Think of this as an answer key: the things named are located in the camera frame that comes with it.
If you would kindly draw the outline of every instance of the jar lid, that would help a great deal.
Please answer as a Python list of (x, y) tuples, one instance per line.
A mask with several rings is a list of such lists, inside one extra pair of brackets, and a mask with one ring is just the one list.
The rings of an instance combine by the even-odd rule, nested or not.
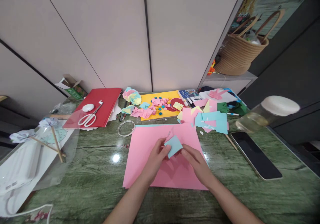
[(278, 116), (288, 116), (300, 110), (300, 106), (293, 100), (276, 95), (265, 98), (261, 105), (267, 111)]

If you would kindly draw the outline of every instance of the left hand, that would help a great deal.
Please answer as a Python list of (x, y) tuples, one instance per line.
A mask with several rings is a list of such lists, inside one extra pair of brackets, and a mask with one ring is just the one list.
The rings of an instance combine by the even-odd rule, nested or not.
[(166, 138), (160, 138), (157, 140), (149, 155), (147, 163), (140, 174), (140, 176), (143, 177), (144, 180), (148, 181), (148, 185), (151, 185), (151, 183), (156, 178), (162, 160), (168, 155), (171, 149), (170, 145), (164, 146), (165, 140)]

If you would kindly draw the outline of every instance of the scissors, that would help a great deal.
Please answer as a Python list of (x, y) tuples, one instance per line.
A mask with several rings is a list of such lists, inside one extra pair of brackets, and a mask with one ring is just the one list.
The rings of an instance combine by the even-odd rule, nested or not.
[(102, 105), (103, 105), (103, 103), (94, 111), (94, 113), (91, 113), (91, 114), (88, 114), (88, 115), (85, 115), (84, 117), (82, 117), (79, 120), (78, 125), (80, 125), (80, 126), (84, 125), (85, 127), (91, 126), (96, 121), (97, 116), (95, 114), (97, 113), (97, 111), (100, 109), (100, 107)]

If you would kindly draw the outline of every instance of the smartphone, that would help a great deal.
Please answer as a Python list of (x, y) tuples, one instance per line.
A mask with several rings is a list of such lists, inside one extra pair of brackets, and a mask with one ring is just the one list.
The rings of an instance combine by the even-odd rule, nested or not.
[(247, 133), (232, 132), (231, 137), (260, 178), (264, 180), (282, 178), (281, 172), (274, 166)]

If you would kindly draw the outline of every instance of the green marble table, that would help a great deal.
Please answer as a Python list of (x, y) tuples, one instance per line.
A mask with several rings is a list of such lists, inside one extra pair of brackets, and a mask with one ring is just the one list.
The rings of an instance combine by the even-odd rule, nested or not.
[[(120, 99), (119, 106), (123, 105), (124, 99)], [(127, 115), (126, 120), (178, 123), (175, 117), (141, 122)], [(235, 120), (228, 116), (230, 132), (236, 131)], [(120, 137), (119, 124), (115, 120), (106, 128), (80, 131), (75, 158), (61, 184), (37, 191), (25, 210), (53, 203), (52, 224), (102, 223), (126, 192), (122, 182), (131, 136)], [(202, 135), (200, 130), (197, 127), (212, 172), (263, 222), (312, 223), (320, 218), (320, 179), (267, 128), (250, 136), (280, 170), (282, 179), (260, 179), (224, 134), (211, 131)], [(117, 162), (114, 155), (120, 157)], [(25, 219), (2, 219), (0, 223), (25, 223)], [(159, 187), (149, 188), (135, 222), (230, 223), (210, 192)]]

